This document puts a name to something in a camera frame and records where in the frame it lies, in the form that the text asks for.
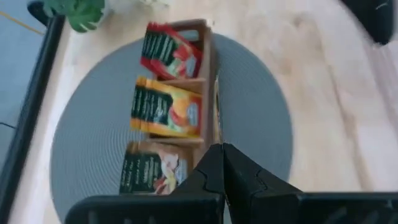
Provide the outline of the wooden tea organizer box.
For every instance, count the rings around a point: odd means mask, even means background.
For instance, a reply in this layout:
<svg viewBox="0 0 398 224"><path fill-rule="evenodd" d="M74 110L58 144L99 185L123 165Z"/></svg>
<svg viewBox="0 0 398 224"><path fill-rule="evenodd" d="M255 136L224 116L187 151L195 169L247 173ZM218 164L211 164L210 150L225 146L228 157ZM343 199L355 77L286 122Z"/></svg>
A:
<svg viewBox="0 0 398 224"><path fill-rule="evenodd" d="M177 152L190 160L190 175L209 146L215 141L214 84L217 57L213 46L211 29L203 19L182 21L168 25L202 52L198 76L196 78L159 80L153 73L154 77L149 79L202 95L201 135L198 138L177 138L145 133L147 138L131 141L127 145L126 153L135 151Z"/></svg>

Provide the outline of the round grey woven placemat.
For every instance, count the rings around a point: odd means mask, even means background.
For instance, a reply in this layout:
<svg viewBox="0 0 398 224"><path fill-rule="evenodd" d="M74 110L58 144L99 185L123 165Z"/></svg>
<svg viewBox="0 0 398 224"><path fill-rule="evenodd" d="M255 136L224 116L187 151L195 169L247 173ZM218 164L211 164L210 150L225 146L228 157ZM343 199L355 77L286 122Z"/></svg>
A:
<svg viewBox="0 0 398 224"><path fill-rule="evenodd" d="M220 34L218 86L222 137L283 180L290 175L292 125L287 104L263 62L240 43ZM95 65L70 98L52 144L50 180L60 220L78 201L119 192L124 152L144 135L129 117L142 40L120 47Z"/></svg>

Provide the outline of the red strawberry tea sachet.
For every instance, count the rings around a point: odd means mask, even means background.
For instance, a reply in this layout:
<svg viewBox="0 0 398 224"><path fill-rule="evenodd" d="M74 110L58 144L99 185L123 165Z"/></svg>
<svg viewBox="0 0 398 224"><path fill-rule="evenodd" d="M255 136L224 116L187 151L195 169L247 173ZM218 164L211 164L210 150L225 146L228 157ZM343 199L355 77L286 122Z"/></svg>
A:
<svg viewBox="0 0 398 224"><path fill-rule="evenodd" d="M159 80L196 78L202 52L168 24L147 25L141 65Z"/></svg>

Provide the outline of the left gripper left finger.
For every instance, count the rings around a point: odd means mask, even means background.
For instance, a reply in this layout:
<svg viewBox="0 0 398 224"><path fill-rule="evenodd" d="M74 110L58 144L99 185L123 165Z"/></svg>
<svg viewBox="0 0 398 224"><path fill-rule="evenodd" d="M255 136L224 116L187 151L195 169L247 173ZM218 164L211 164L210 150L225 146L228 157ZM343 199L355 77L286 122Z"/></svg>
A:
<svg viewBox="0 0 398 224"><path fill-rule="evenodd" d="M169 195L99 195L76 203L65 224L223 224L224 153L213 144Z"/></svg>

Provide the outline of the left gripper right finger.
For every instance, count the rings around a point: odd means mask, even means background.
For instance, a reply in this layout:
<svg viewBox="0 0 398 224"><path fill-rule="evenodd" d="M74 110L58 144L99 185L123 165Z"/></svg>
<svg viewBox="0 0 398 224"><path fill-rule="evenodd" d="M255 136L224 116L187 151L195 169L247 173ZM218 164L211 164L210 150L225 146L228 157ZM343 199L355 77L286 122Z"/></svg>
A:
<svg viewBox="0 0 398 224"><path fill-rule="evenodd" d="M398 192L303 192L224 143L233 224L398 224Z"/></svg>

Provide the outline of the green plant in white pot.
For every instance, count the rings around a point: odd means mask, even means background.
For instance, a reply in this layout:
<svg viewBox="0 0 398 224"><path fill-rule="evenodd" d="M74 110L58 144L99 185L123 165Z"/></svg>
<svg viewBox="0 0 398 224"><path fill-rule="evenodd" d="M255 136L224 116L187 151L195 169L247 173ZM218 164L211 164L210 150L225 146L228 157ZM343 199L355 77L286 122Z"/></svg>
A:
<svg viewBox="0 0 398 224"><path fill-rule="evenodd" d="M65 16L78 33L96 30L110 12L122 14L134 6L170 6L173 0L43 0L44 13Z"/></svg>

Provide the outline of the yellow peach tea sachet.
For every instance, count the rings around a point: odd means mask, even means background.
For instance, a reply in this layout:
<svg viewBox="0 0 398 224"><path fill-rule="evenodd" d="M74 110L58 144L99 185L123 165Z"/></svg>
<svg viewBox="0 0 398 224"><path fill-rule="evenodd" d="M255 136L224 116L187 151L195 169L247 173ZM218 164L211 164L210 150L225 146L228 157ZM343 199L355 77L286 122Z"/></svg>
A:
<svg viewBox="0 0 398 224"><path fill-rule="evenodd" d="M177 138L201 135L202 95L139 77L131 109L131 128Z"/></svg>

